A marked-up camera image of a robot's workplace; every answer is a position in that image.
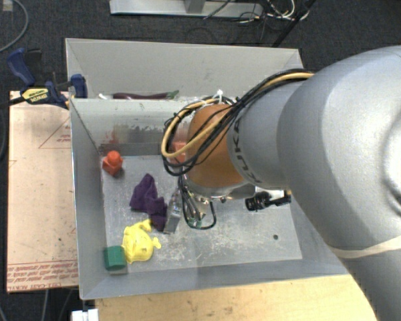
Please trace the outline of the pale grey metal gripper finger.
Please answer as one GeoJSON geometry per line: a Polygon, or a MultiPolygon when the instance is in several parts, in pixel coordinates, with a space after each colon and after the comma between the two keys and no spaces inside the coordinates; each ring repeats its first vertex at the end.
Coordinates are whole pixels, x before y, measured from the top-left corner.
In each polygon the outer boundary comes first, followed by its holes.
{"type": "Polygon", "coordinates": [[[179,188],[171,194],[166,212],[165,234],[174,234],[181,218],[181,192],[179,188]]]}

